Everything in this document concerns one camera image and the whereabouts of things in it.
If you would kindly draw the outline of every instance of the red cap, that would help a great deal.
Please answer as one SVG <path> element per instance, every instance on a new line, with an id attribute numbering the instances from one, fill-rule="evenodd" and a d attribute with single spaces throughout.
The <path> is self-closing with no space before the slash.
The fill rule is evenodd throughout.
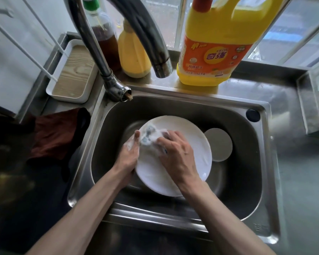
<path id="1" fill-rule="evenodd" d="M 212 7 L 213 0 L 193 0 L 192 8 L 197 12 L 208 12 Z"/>

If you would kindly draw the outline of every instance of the dark brown liquid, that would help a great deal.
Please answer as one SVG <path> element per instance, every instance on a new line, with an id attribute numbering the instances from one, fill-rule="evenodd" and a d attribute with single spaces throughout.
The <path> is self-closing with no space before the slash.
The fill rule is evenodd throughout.
<path id="1" fill-rule="evenodd" d="M 92 29 L 94 35 L 97 38 L 98 44 L 105 56 L 107 64 L 113 72 L 119 70 L 121 68 L 121 65 L 118 54 L 118 43 L 115 34 L 113 34 L 112 32 L 104 31 L 99 26 L 93 27 Z M 112 34 L 112 36 L 109 39 L 106 39 L 105 33 L 108 33 L 109 35 Z"/>

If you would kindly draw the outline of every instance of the faucet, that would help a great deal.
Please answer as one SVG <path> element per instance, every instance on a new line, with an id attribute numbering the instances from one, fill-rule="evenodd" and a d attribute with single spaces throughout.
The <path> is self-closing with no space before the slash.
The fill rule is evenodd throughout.
<path id="1" fill-rule="evenodd" d="M 162 34 L 141 0 L 108 0 L 130 23 L 142 43 L 158 78 L 172 73 L 169 52 Z M 81 0 L 64 0 L 78 33 L 98 66 L 106 92 L 113 101 L 130 99 L 131 89 L 113 74 L 90 27 Z"/>

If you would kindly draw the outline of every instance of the person's right arm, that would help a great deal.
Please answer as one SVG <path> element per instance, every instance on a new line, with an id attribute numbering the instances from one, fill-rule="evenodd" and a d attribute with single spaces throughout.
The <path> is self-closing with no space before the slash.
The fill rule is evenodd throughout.
<path id="1" fill-rule="evenodd" d="M 169 139 L 158 138 L 167 154 L 160 160 L 183 196 L 204 222 L 211 238 L 224 254 L 274 255 L 275 253 L 237 218 L 202 181 L 194 152 L 180 132 L 169 131 Z"/>

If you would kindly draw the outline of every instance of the white wall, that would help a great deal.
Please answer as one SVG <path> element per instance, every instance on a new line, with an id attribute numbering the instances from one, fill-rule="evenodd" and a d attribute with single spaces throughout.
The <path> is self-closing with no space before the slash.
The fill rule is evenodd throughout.
<path id="1" fill-rule="evenodd" d="M 58 39 L 76 32 L 63 0 L 27 0 Z M 0 14 L 0 24 L 40 63 L 44 64 L 54 43 L 22 0 L 0 0 L 0 8 L 12 8 L 12 19 Z M 0 106 L 18 113 L 40 69 L 0 33 Z"/>

